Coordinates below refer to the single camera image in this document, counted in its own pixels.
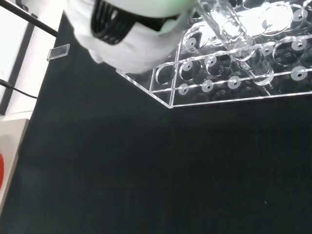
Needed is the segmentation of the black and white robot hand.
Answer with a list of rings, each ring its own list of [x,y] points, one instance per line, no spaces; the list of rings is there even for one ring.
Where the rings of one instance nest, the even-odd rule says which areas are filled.
[[[180,42],[194,0],[68,0],[64,12],[96,63],[140,74]]]

